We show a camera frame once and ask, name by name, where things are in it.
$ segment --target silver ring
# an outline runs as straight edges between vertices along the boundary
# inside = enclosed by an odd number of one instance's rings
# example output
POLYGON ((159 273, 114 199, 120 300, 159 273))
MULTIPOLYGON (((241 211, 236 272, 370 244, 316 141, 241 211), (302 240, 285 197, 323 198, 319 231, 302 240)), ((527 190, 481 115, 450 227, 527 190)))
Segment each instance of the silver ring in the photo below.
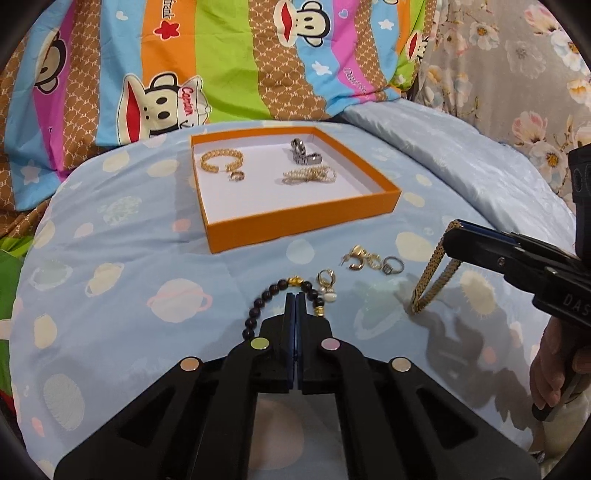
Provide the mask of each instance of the silver ring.
POLYGON ((382 272, 384 272, 386 275, 397 275, 399 273, 402 273, 403 271, 404 271, 404 262, 402 260, 400 260, 398 257, 384 258, 384 261, 382 263, 382 272), (395 268, 393 268, 392 265, 390 265, 388 263, 388 260, 394 260, 394 261, 398 262, 400 264, 400 269, 396 270, 395 268))
POLYGON ((306 155, 305 160, 305 165, 318 165, 322 163, 322 155, 319 153, 312 153, 310 155, 306 155))
POLYGON ((294 158, 296 155, 304 156, 306 154, 306 146, 299 138, 294 138, 291 141, 291 149, 294 151, 294 158))

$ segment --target gold hoop earring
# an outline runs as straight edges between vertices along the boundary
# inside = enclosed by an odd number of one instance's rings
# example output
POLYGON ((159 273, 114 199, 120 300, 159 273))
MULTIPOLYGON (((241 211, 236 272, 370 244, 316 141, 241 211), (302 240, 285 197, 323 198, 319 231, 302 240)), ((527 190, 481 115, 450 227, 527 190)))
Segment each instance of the gold hoop earring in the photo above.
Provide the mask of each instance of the gold hoop earring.
POLYGON ((363 268, 363 265, 365 264, 363 257, 361 257, 360 255, 355 255, 350 252, 343 257, 343 261, 340 264, 343 265, 345 262, 348 262, 352 258, 354 260, 357 260, 357 262, 359 262, 359 263, 358 264, 350 264, 347 268, 349 270, 353 270, 353 271, 358 272, 359 270, 361 270, 363 268))

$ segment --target finger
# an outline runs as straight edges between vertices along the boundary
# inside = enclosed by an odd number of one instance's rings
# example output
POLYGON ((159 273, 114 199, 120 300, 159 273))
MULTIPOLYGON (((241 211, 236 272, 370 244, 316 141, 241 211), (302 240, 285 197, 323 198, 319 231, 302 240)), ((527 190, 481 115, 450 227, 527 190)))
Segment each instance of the finger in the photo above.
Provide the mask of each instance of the finger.
POLYGON ((544 408, 546 405, 546 400, 544 400, 544 397, 542 397, 542 395, 540 394, 538 385, 535 381, 535 370, 536 368, 540 367, 539 361, 539 358, 536 356, 530 367, 530 391, 534 405, 538 407, 539 410, 542 410, 542 408, 544 408))
POLYGON ((559 391, 564 385, 564 364, 559 355, 552 353, 545 337, 540 342, 540 367, 544 378, 553 391, 559 391))
POLYGON ((554 354, 560 352, 560 346, 562 345, 562 324, 556 317, 552 317, 546 325, 544 330, 543 338, 548 342, 550 351, 554 354))
POLYGON ((546 381, 546 378, 542 373, 541 365, 537 365, 537 367, 534 368, 534 377, 540 395, 542 395, 542 398, 550 407, 554 407, 560 400, 560 392, 554 391, 546 381))
POLYGON ((581 348, 575 354, 573 370, 578 374, 591 374, 591 347, 581 348))

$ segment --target star print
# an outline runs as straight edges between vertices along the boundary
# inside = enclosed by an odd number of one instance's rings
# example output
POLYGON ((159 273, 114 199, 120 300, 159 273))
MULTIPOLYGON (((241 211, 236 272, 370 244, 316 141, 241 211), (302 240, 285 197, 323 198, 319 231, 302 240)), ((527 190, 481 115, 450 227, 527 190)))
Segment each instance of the star print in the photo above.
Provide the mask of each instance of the star print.
POLYGON ((160 26, 154 30, 154 34, 159 35, 162 40, 168 40, 171 37, 178 37, 178 23, 168 23, 166 20, 160 22, 160 26))
POLYGON ((22 176, 25 177, 23 183, 29 185, 30 183, 39 183, 39 172, 41 169, 35 166, 33 160, 29 160, 26 167, 21 168, 22 176))
POLYGON ((330 71, 330 69, 326 65, 322 65, 322 64, 318 63, 317 61, 315 61, 312 64, 312 68, 314 69, 314 71, 316 72, 316 75, 318 75, 318 76, 332 74, 332 72, 330 71))
POLYGON ((381 22, 378 22, 378 24, 382 30, 392 30, 392 27, 394 26, 394 24, 388 19, 382 20, 381 22))

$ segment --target gold earring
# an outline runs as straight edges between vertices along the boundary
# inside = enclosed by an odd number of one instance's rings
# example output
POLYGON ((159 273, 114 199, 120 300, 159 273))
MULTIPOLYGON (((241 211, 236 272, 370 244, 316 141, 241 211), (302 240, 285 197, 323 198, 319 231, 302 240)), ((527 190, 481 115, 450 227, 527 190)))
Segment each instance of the gold earring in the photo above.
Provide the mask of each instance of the gold earring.
POLYGON ((333 288, 333 285, 336 282, 335 272, 327 268, 326 270, 323 270, 320 273, 318 273, 318 275, 316 275, 316 280, 318 281, 318 285, 320 285, 319 290, 320 293, 322 293, 322 296, 324 297, 324 301, 328 303, 334 302, 336 300, 336 293, 333 288), (330 277, 330 280, 326 280, 322 276, 323 273, 326 273, 330 277))
POLYGON ((363 265, 364 265, 363 257, 360 255, 356 255, 356 254, 353 254, 353 252, 350 252, 343 257, 343 261, 340 264, 343 265, 345 262, 348 262, 352 258, 354 260, 357 260, 357 262, 359 262, 359 263, 349 265, 348 269, 358 272, 359 270, 361 270, 363 268, 363 265))

